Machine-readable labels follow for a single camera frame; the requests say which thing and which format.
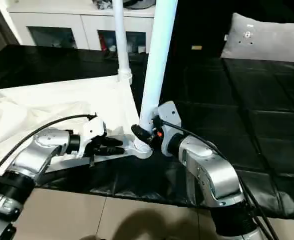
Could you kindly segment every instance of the white pillow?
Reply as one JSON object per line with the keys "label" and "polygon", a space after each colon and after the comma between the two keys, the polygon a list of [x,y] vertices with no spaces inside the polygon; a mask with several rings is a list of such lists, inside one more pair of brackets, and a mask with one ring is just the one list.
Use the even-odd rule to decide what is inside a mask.
{"label": "white pillow", "polygon": [[294,23],[261,22],[233,13],[221,57],[294,62]]}

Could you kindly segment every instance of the tiled floor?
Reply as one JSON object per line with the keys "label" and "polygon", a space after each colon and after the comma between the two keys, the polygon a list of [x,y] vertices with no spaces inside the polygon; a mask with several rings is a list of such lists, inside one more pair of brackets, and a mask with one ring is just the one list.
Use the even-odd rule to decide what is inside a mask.
{"label": "tiled floor", "polygon": [[[294,220],[271,219],[280,240]],[[15,224],[15,240],[216,240],[207,211],[37,189]]]}

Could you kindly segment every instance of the black tablecloth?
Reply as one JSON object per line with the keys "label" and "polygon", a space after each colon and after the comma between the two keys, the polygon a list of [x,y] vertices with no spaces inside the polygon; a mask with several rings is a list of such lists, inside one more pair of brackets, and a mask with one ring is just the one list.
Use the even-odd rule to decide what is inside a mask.
{"label": "black tablecloth", "polygon": [[[131,56],[138,109],[146,63],[146,55]],[[183,126],[217,145],[268,216],[294,219],[294,63],[169,63],[161,102],[173,100]],[[0,52],[0,88],[116,72],[114,56],[98,51],[8,46]],[[157,152],[145,160],[130,156],[61,171],[42,182],[62,191],[203,207],[194,178]]]}

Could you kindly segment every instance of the cabinet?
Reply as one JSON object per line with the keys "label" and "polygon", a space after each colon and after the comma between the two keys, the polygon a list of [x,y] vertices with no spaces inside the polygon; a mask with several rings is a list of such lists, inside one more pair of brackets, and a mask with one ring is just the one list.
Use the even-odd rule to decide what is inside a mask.
{"label": "cabinet", "polygon": [[[91,50],[110,49],[116,45],[113,16],[83,15],[81,18]],[[125,17],[124,25],[128,52],[149,52],[153,18]]]}
{"label": "cabinet", "polygon": [[[91,0],[20,0],[7,10],[23,45],[116,50],[113,11]],[[124,10],[128,52],[149,52],[154,10]]]}
{"label": "cabinet", "polygon": [[23,45],[89,49],[81,16],[12,12]]}

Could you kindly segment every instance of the white vertical pipe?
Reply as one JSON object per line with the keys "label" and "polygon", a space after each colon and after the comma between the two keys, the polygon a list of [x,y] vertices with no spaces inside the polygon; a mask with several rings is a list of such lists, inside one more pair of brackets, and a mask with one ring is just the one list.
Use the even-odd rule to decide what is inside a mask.
{"label": "white vertical pipe", "polygon": [[[158,107],[178,0],[157,0],[139,125],[151,132],[152,111]],[[150,148],[135,139],[139,151]]]}
{"label": "white vertical pipe", "polygon": [[115,16],[116,41],[119,61],[119,80],[131,77],[129,58],[127,53],[127,36],[123,19],[123,0],[112,1],[113,12]]}

